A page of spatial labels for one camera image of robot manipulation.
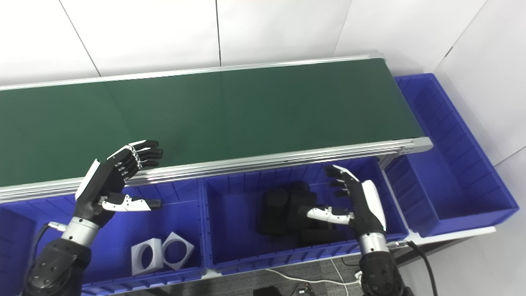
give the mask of robotic finger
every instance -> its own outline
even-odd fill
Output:
[[[163,207],[163,200],[131,197],[128,194],[110,193],[101,199],[104,210],[114,212],[152,211]]]
[[[326,221],[334,224],[349,224],[355,218],[353,212],[348,212],[346,209],[333,208],[331,206],[319,205],[316,207],[301,206],[298,214],[307,216],[311,219]]]

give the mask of black cable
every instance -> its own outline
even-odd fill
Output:
[[[49,228],[49,225],[45,223],[44,225],[42,225],[38,233],[33,238],[33,244],[31,246],[31,256],[29,256],[29,258],[31,259],[31,262],[35,261],[36,249],[38,247],[38,243],[40,242],[40,240],[42,239],[42,236],[44,235],[44,233],[46,233],[46,230],[48,228]]]
[[[45,223],[44,225],[42,225],[42,227],[40,228],[38,233],[33,238],[33,243],[31,244],[31,250],[30,250],[30,254],[29,254],[29,262],[27,264],[27,268],[26,268],[25,274],[29,273],[29,271],[31,269],[31,265],[35,261],[36,249],[38,247],[38,243],[40,242],[40,239],[42,238],[42,236],[44,235],[44,233],[46,232],[46,230],[48,228],[49,228],[49,225],[47,223]]]
[[[343,260],[343,257],[341,257],[341,263],[343,263],[345,266],[360,267],[359,264],[347,264],[347,263],[345,263],[345,261]]]
[[[422,257],[422,259],[424,259],[424,262],[426,263],[426,267],[428,269],[429,279],[431,280],[431,288],[433,289],[433,296],[438,296],[437,283],[435,283],[434,281],[433,270],[431,269],[431,264],[429,264],[429,260],[427,259],[426,254],[422,251],[422,249],[419,246],[417,246],[412,241],[408,241],[407,245],[413,248],[413,250],[417,252]]]

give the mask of white plastic part with hole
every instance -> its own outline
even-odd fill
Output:
[[[143,254],[147,248],[151,248],[152,256],[150,265],[143,266]],[[131,269],[132,275],[152,273],[163,268],[163,245],[160,239],[150,239],[145,242],[136,244],[131,248]]]
[[[166,248],[174,242],[182,242],[183,244],[185,244],[186,254],[184,258],[181,259],[181,261],[175,262],[175,263],[168,262],[166,261],[166,259],[163,259],[163,261],[166,265],[168,265],[173,270],[179,270],[181,269],[181,267],[183,267],[183,265],[185,265],[186,261],[188,261],[188,258],[190,258],[190,256],[192,255],[192,252],[194,251],[194,245],[172,232],[170,233],[166,241],[163,243],[163,255],[166,252]]]

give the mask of black robotic finger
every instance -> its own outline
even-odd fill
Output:
[[[345,190],[345,189],[342,189],[342,190],[338,190],[334,193],[334,195],[338,198],[341,198],[341,197],[344,197],[344,196],[349,196],[349,191]]]
[[[123,171],[130,170],[135,166],[139,166],[139,164],[137,163],[135,157],[131,157],[129,160],[126,160],[125,162],[122,162],[121,164],[115,166],[118,168],[119,171]]]
[[[341,178],[341,171],[335,168],[332,165],[326,165],[323,167],[325,169],[325,175],[331,178]]]
[[[139,171],[139,167],[136,166],[132,169],[130,169],[129,171],[122,171],[121,172],[121,175],[123,176],[124,180],[128,180],[130,179],[131,177],[135,176],[135,174]]]
[[[132,146],[136,151],[139,151],[141,149],[150,147],[150,148],[157,148],[159,147],[159,141],[155,140],[142,140],[134,143],[129,143],[130,146]]]
[[[146,167],[146,166],[155,167],[159,165],[159,162],[156,160],[149,159],[149,160],[141,161],[140,164],[143,167]]]
[[[345,188],[345,182],[343,180],[334,180],[329,183],[329,186]]]
[[[137,151],[141,161],[147,159],[161,159],[163,158],[163,150],[159,148],[147,148],[140,151]]]
[[[123,163],[134,159],[135,157],[130,149],[121,149],[117,153],[108,157],[107,161],[114,165],[122,165]]]

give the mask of green conveyor belt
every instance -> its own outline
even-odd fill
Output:
[[[423,136],[383,59],[0,91],[0,185],[84,176],[128,142],[162,166]]]

